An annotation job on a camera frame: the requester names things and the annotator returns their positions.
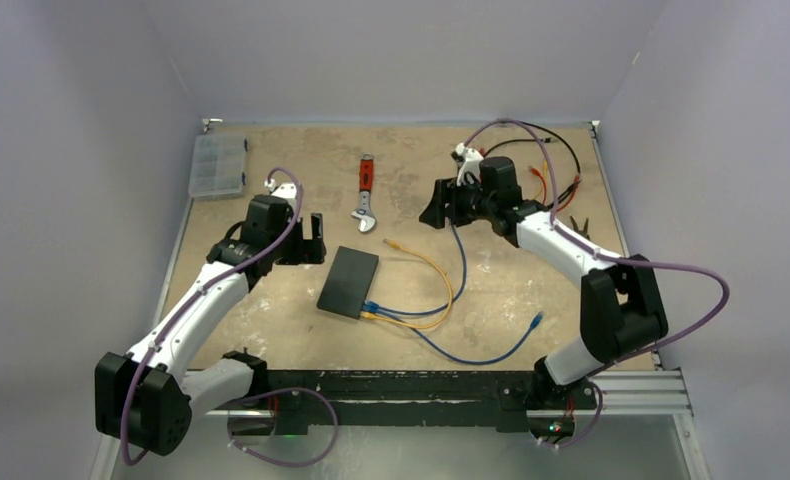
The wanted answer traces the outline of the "aluminium frame rail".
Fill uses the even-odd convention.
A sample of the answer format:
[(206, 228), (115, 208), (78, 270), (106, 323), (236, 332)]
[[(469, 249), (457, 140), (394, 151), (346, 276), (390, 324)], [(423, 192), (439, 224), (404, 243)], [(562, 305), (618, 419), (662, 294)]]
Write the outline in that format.
[(167, 456), (104, 447), (100, 479), (706, 479), (683, 376), (274, 370), (275, 407), (210, 412)]

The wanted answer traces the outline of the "yellow black pliers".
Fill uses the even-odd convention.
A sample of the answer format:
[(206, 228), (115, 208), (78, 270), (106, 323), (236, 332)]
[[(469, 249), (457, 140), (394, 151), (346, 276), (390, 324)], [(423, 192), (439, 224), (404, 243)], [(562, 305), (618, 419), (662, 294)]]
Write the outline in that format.
[(574, 215), (570, 215), (569, 216), (569, 220), (571, 222), (571, 226), (572, 226), (573, 231), (577, 235), (583, 237), (586, 240), (590, 240), (591, 239), (590, 233), (589, 233), (589, 222), (590, 222), (590, 219), (588, 217), (585, 217), (581, 222), (579, 222), (578, 219)]

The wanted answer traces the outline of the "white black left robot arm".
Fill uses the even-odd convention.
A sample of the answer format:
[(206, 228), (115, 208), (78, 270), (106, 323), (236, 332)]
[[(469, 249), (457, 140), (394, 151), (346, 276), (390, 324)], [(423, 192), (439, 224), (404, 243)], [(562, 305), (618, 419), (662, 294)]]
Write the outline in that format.
[(300, 203), (256, 195), (206, 256), (184, 297), (124, 354), (106, 353), (94, 370), (96, 430), (125, 446), (166, 456), (192, 422), (231, 402), (263, 405), (269, 395), (266, 361), (242, 351), (189, 370), (226, 315), (276, 265), (324, 262), (323, 216), (300, 215)]

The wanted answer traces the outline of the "clear plastic organizer box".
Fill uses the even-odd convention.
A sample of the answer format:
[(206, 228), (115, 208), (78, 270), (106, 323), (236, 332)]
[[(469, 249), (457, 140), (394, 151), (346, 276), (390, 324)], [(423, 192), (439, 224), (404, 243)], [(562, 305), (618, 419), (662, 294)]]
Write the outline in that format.
[(242, 133), (195, 138), (188, 194), (195, 200), (241, 196), (246, 183), (248, 141)]

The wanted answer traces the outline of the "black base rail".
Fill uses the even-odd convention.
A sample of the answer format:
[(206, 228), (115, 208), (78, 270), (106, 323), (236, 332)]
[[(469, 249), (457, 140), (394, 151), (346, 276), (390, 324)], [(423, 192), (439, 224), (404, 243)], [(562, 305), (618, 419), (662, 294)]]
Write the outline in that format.
[(225, 404), (242, 417), (262, 410), (279, 435), (313, 425), (485, 427), (499, 433), (568, 437), (576, 419), (597, 406), (592, 385), (578, 381), (539, 393), (529, 371), (269, 370), (254, 394), (274, 400)]

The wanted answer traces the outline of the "black network switch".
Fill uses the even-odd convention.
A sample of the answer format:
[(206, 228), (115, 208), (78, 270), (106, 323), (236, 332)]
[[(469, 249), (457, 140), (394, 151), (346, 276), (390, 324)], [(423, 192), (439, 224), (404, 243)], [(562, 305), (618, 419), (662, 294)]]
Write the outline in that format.
[(378, 264), (377, 255), (340, 246), (316, 307), (331, 314), (359, 319)]

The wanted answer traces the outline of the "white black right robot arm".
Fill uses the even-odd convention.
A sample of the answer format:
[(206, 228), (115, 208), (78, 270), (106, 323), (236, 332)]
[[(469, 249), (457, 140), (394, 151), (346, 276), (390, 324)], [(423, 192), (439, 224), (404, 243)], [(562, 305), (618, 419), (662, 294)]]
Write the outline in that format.
[(436, 180), (419, 220), (435, 229), (446, 222), (465, 226), (485, 220), (498, 236), (546, 260), (579, 290), (579, 333), (535, 363), (528, 406), (559, 405), (580, 380), (668, 332), (646, 258), (602, 252), (565, 227), (547, 205), (525, 198), (507, 157), (465, 163), (457, 176)]

